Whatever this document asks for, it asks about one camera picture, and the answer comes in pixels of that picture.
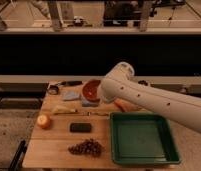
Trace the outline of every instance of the wooden table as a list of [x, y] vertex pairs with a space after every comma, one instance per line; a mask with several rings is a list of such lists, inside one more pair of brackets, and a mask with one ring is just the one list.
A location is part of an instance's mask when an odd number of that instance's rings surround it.
[[[75, 87], [60, 87], [60, 92], [65, 90], [73, 90], [81, 93], [82, 85]], [[70, 108], [77, 108], [80, 114], [61, 114], [53, 115], [51, 113], [55, 105], [64, 105]], [[31, 139], [28, 145], [28, 149], [23, 161], [24, 168], [70, 168], [70, 169], [122, 169], [124, 166], [114, 164], [111, 160], [111, 145], [110, 145], [110, 127], [109, 116], [104, 114], [120, 111], [120, 109], [111, 104], [101, 104], [99, 107], [82, 107], [81, 101], [62, 101], [61, 93], [59, 95], [46, 94], [43, 105], [39, 114], [50, 115], [52, 119], [52, 125], [50, 129], [43, 130], [35, 125]], [[86, 116], [86, 112], [98, 112], [100, 115]], [[91, 133], [70, 133], [69, 126], [71, 122], [90, 122], [93, 126]], [[175, 132], [179, 132], [180, 136], [184, 132], [182, 129], [186, 129], [179, 124], [171, 123]], [[68, 151], [68, 147], [80, 143], [88, 138], [94, 138], [103, 147], [104, 151], [98, 158], [93, 158], [84, 155], [72, 155]], [[178, 146], [182, 146], [185, 149], [186, 146], [190, 146], [190, 142], [179, 141]], [[177, 166], [180, 170], [190, 170], [185, 165], [187, 163]], [[131, 166], [130, 168], [150, 168], [150, 166]], [[170, 166], [155, 167], [159, 168], [171, 168]]]

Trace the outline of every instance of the floor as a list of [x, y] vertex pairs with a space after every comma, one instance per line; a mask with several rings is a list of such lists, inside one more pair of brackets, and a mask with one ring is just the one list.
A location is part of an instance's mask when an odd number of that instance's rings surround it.
[[[82, 16], [93, 27], [103, 27], [103, 2], [73, 1], [72, 7], [74, 16]], [[185, 5], [175, 9], [160, 7], [156, 10], [157, 14], [149, 18], [149, 28], [201, 28], [201, 0], [187, 0]], [[38, 23], [48, 23], [49, 27], [51, 23], [30, 1], [14, 1], [1, 12], [1, 16], [10, 28], [41, 27]]]
[[39, 106], [37, 99], [4, 98], [0, 102], [0, 168], [8, 168], [19, 143], [29, 140]]

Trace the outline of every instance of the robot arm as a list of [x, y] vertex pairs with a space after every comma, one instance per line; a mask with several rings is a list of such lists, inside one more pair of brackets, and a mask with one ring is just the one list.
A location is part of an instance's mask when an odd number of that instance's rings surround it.
[[140, 85], [131, 81], [133, 67], [118, 63], [101, 81], [100, 98], [122, 98], [201, 133], [201, 98]]

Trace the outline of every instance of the green plastic tray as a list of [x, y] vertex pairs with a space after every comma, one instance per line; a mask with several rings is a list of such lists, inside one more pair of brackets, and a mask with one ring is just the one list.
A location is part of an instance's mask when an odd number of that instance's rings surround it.
[[116, 164], [179, 164], [165, 118], [146, 113], [111, 113], [112, 160]]

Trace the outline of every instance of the red bowl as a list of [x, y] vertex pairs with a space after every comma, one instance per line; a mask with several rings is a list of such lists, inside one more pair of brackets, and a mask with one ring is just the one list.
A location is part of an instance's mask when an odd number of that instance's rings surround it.
[[83, 96], [91, 102], [98, 102], [100, 99], [97, 97], [97, 89], [100, 85], [100, 80], [91, 80], [86, 83], [83, 87], [82, 93]]

